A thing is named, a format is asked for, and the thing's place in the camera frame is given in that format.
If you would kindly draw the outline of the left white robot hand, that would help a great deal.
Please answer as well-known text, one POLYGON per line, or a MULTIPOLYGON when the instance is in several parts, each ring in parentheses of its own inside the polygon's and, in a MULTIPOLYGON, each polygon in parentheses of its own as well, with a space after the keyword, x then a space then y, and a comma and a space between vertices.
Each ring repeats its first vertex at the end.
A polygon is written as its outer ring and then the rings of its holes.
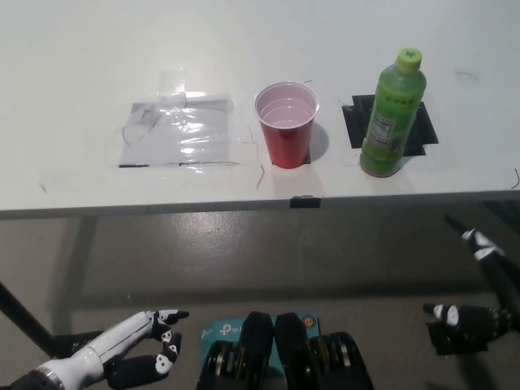
POLYGON ((105 380, 130 389, 167 378, 180 354, 182 335, 171 326, 189 316, 184 310, 141 311, 102 332, 70 357, 43 363, 37 372, 57 389, 85 389, 105 380), (127 358, 144 339, 161 343, 159 353, 127 358))

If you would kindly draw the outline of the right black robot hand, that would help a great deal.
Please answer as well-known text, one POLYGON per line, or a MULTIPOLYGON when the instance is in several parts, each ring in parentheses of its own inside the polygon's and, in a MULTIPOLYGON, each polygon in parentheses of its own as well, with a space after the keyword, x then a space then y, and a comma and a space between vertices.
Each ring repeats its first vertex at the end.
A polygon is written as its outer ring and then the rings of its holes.
POLYGON ((445 215, 446 223, 459 233, 495 293, 500 307, 427 303, 423 311, 449 330, 472 339, 490 342, 506 333, 519 331, 519 267, 506 252, 475 227, 445 215))

